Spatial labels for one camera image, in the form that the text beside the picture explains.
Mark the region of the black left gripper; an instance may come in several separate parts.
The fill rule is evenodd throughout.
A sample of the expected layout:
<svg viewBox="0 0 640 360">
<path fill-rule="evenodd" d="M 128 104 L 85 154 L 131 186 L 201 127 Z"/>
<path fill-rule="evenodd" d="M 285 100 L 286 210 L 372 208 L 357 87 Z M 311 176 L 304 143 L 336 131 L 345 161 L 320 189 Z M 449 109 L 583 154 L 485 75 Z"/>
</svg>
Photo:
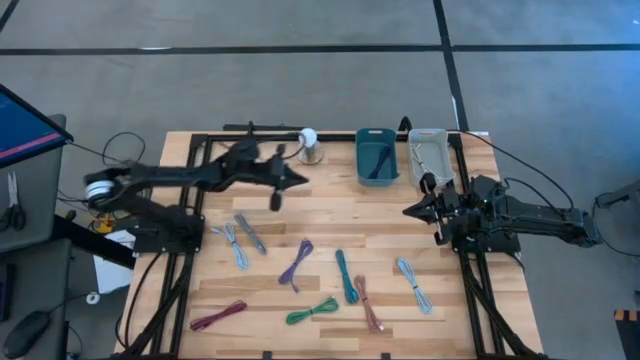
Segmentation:
<svg viewBox="0 0 640 360">
<path fill-rule="evenodd" d="M 290 189 L 296 186 L 307 184 L 309 179 L 290 167 L 285 168 L 284 153 L 285 144 L 279 144 L 275 153 L 267 161 L 268 175 L 267 184 L 271 186 L 276 193 L 281 193 L 284 189 Z"/>
</svg>

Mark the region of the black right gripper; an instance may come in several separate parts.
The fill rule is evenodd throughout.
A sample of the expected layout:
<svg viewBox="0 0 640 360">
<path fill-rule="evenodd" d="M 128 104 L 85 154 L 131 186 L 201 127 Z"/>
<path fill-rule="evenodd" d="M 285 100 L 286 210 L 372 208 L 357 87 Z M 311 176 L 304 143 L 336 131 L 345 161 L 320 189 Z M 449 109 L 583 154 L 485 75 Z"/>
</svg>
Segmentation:
<svg viewBox="0 0 640 360">
<path fill-rule="evenodd" d="M 416 204 L 404 209 L 403 214 L 427 224 L 453 217 L 460 207 L 459 195 L 454 182 L 452 180 L 447 182 L 439 193 L 435 191 L 436 185 L 436 176 L 431 172 L 425 173 L 420 180 L 424 196 Z"/>
</svg>

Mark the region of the grey plastic bin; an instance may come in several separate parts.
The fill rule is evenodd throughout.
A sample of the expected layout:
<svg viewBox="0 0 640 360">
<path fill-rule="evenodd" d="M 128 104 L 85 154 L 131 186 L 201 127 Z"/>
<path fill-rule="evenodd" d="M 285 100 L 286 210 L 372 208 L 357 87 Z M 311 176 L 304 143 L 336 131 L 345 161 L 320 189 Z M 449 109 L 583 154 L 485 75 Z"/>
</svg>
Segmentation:
<svg viewBox="0 0 640 360">
<path fill-rule="evenodd" d="M 455 178 L 452 169 L 448 133 L 444 129 L 412 129 L 407 138 L 410 180 L 414 187 L 425 173 L 436 176 L 437 187 Z"/>
</svg>

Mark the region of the teal plastic bin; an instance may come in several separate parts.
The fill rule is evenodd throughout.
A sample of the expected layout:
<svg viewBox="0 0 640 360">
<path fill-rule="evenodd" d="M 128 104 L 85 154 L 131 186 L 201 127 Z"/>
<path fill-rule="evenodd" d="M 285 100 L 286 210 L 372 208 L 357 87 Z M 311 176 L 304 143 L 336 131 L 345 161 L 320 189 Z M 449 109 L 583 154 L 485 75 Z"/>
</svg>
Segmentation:
<svg viewBox="0 0 640 360">
<path fill-rule="evenodd" d="M 386 128 L 363 128 L 356 132 L 356 167 L 359 183 L 369 187 L 390 186 L 398 177 L 396 132 Z"/>
</svg>

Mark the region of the black stand leg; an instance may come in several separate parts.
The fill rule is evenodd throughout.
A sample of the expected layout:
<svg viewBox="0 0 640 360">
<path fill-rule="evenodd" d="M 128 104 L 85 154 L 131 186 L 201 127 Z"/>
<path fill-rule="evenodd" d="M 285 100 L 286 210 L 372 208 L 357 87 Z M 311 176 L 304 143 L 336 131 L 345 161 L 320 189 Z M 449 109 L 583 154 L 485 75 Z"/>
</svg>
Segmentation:
<svg viewBox="0 0 640 360">
<path fill-rule="evenodd" d="M 595 202 L 599 208 L 610 208 L 616 203 L 630 202 L 635 209 L 640 211 L 640 180 L 636 180 L 613 192 L 598 195 Z"/>
</svg>

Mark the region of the black diagonal bar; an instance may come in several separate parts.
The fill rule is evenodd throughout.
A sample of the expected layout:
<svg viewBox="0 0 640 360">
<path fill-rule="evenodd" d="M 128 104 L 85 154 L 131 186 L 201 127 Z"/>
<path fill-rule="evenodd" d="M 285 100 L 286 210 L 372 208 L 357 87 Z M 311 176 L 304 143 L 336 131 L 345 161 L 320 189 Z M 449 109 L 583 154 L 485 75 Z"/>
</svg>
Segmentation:
<svg viewBox="0 0 640 360">
<path fill-rule="evenodd" d="M 129 247 L 96 234 L 59 215 L 54 216 L 51 239 L 68 239 L 73 246 L 106 261 L 131 270 L 135 267 L 136 259 Z"/>
</svg>

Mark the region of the white paper sheet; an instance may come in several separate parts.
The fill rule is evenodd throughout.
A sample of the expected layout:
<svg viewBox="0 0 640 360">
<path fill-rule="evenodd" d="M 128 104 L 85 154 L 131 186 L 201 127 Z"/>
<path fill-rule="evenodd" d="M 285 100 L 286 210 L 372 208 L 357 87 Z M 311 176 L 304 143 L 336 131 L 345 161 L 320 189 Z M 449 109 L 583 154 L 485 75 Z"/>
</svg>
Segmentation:
<svg viewBox="0 0 640 360">
<path fill-rule="evenodd" d="M 129 249 L 133 248 L 135 242 L 135 237 L 127 230 L 112 232 L 107 234 L 106 238 Z M 109 262 L 96 255 L 93 256 L 93 259 L 98 292 L 100 294 L 110 293 L 130 285 L 133 277 L 132 269 Z"/>
</svg>

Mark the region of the black box with yellow stripes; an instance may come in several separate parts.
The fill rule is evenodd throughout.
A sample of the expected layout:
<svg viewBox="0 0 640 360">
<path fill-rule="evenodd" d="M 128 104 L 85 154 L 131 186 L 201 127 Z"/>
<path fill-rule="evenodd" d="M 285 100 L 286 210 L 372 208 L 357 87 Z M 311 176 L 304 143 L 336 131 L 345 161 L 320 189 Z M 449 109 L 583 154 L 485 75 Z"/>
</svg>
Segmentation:
<svg viewBox="0 0 640 360">
<path fill-rule="evenodd" d="M 640 360 L 640 311 L 616 310 L 614 319 L 626 360 Z"/>
</svg>

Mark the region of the grey desk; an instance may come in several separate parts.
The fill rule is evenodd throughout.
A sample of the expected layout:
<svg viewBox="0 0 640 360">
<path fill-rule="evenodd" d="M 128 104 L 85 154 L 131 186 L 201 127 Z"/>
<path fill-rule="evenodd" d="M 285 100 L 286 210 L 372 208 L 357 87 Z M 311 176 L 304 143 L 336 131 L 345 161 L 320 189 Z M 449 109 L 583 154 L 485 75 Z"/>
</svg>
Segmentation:
<svg viewBox="0 0 640 360">
<path fill-rule="evenodd" d="M 10 317 L 0 322 L 0 360 L 5 338 L 29 313 L 50 313 L 50 324 L 32 349 L 16 360 L 60 360 L 63 357 L 65 300 L 71 245 L 52 240 L 61 148 L 0 169 L 0 213 L 8 203 L 7 175 L 17 174 L 19 201 L 26 212 L 21 231 L 0 232 L 0 265 L 16 266 Z"/>
</svg>

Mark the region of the computer monitor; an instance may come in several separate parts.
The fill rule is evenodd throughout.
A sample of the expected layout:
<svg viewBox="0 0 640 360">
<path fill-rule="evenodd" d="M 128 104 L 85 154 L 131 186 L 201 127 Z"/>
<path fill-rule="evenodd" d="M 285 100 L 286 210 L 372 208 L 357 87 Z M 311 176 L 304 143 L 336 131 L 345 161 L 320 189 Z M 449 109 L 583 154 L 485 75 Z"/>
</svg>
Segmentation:
<svg viewBox="0 0 640 360">
<path fill-rule="evenodd" d="M 0 168 L 73 142 L 62 125 L 0 84 Z"/>
</svg>

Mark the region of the black computer mouse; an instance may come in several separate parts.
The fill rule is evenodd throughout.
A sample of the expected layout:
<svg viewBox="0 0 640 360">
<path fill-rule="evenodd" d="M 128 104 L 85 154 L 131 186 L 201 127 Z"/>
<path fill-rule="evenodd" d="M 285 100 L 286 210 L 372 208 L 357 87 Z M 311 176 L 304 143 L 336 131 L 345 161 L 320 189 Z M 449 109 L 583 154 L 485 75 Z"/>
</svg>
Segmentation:
<svg viewBox="0 0 640 360">
<path fill-rule="evenodd" d="M 7 360 L 16 360 L 26 355 L 50 324 L 48 311 L 36 310 L 26 315 L 9 332 L 2 346 Z"/>
</svg>

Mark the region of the black flat device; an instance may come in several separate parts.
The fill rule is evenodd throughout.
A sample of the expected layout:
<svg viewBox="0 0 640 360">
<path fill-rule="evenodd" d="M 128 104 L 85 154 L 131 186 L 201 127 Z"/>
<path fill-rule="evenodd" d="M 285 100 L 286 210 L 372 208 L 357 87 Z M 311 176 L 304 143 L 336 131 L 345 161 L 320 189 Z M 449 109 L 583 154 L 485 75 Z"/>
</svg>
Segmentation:
<svg viewBox="0 0 640 360">
<path fill-rule="evenodd" d="M 0 265 L 0 322 L 7 321 L 10 317 L 15 277 L 14 264 Z"/>
</svg>

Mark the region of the black aluminium table frame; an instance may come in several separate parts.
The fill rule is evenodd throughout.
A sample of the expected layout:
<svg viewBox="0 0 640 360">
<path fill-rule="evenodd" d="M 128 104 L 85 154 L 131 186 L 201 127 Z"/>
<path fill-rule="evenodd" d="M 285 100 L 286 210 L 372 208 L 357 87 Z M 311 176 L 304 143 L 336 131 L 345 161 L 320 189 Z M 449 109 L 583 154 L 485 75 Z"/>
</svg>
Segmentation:
<svg viewBox="0 0 640 360">
<path fill-rule="evenodd" d="M 218 194 L 158 188 L 164 205 L 206 219 L 185 294 L 144 350 L 125 360 L 473 359 L 495 341 L 483 308 L 467 296 L 459 256 L 434 229 L 406 217 L 418 201 L 408 148 L 398 179 L 359 183 L 351 132 L 321 134 L 322 161 L 292 162 L 307 184 L 271 211 L 267 187 Z"/>
</svg>

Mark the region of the black-handled scissors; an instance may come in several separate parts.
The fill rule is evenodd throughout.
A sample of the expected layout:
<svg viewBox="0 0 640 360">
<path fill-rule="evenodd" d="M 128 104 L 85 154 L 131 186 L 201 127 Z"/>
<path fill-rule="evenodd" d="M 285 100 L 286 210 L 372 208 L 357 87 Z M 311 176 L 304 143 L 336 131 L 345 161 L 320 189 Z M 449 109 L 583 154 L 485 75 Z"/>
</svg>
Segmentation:
<svg viewBox="0 0 640 360">
<path fill-rule="evenodd" d="M 19 202 L 17 174 L 11 172 L 7 175 L 9 204 L 0 215 L 0 232 L 13 228 L 21 231 L 26 225 L 26 213 Z"/>
</svg>

